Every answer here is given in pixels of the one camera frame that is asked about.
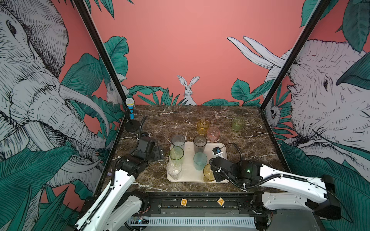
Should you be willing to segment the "yellow tall glass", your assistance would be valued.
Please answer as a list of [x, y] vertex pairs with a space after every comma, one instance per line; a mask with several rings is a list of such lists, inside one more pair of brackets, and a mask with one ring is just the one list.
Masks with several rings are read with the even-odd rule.
[[211, 170], [210, 164], [205, 165], [203, 169], [203, 181], [204, 182], [214, 182], [215, 181], [214, 173]]

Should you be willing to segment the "grey-blue translucent glass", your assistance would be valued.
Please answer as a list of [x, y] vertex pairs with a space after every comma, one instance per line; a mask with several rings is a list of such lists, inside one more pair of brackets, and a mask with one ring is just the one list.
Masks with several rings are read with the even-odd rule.
[[181, 149], [185, 149], [185, 143], [186, 143], [186, 139], [183, 135], [175, 135], [173, 136], [172, 138], [172, 146], [173, 147], [178, 147], [178, 148], [181, 148]]

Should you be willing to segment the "light green translucent glass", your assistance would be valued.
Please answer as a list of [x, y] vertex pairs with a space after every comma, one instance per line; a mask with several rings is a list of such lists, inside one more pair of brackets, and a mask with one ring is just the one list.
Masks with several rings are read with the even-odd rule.
[[177, 166], [183, 165], [184, 160], [184, 150], [181, 147], [173, 147], [170, 152], [170, 162]]

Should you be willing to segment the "teal frosted glass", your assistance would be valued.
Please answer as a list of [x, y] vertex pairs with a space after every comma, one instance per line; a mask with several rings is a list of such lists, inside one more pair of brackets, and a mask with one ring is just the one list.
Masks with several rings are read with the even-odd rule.
[[208, 163], [208, 158], [204, 153], [198, 152], [194, 154], [193, 162], [196, 170], [203, 170]]

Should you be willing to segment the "dark smoky tall glass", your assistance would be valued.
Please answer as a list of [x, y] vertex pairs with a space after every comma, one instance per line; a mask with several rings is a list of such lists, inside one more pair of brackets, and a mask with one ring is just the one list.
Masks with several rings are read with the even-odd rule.
[[195, 153], [203, 153], [205, 150], [207, 144], [207, 139], [204, 136], [197, 135], [193, 139], [193, 145], [194, 145], [194, 152]]

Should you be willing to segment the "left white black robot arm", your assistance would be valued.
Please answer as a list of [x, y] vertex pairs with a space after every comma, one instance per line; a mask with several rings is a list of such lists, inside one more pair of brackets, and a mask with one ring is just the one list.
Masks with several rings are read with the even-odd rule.
[[149, 163], [164, 159], [161, 146], [142, 156], [139, 150], [116, 160], [110, 183], [88, 211], [76, 222], [75, 231], [117, 231], [131, 216], [146, 211], [148, 195], [138, 190], [131, 192], [126, 201], [118, 205], [127, 189]]

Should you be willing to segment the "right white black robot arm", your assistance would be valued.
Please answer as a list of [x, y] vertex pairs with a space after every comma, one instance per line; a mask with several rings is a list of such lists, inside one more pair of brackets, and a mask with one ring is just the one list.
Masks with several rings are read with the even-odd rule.
[[215, 180], [228, 180], [247, 191], [256, 187], [279, 189], [276, 195], [259, 192], [251, 202], [253, 207], [268, 210], [302, 209], [326, 218], [341, 218], [340, 201], [336, 196], [334, 178], [329, 175], [305, 177], [280, 171], [255, 161], [230, 162], [222, 157], [209, 160]]

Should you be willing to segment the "clear tall glass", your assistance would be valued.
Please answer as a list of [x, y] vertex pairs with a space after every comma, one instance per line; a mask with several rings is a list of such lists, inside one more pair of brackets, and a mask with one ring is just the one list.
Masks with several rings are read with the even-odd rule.
[[167, 173], [175, 180], [179, 180], [182, 171], [182, 164], [170, 161], [167, 164]]

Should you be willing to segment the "beige rectangular tray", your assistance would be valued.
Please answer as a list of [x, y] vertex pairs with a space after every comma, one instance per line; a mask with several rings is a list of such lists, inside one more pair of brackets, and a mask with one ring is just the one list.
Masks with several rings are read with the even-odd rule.
[[[226, 148], [224, 147], [223, 143], [207, 143], [205, 146], [205, 155], [207, 156], [207, 164], [209, 159], [214, 158], [214, 154], [212, 152], [212, 149], [215, 147], [222, 147], [222, 155], [223, 158], [228, 160], [227, 158], [227, 152]], [[195, 164], [193, 161], [194, 157], [194, 143], [193, 142], [185, 142], [185, 147], [184, 147], [184, 157], [183, 163], [182, 163], [182, 171], [179, 173], [179, 179], [174, 180], [172, 176], [167, 173], [167, 179], [170, 182], [188, 182], [188, 183], [205, 183], [204, 181], [204, 175], [203, 175], [203, 170], [196, 170]]]

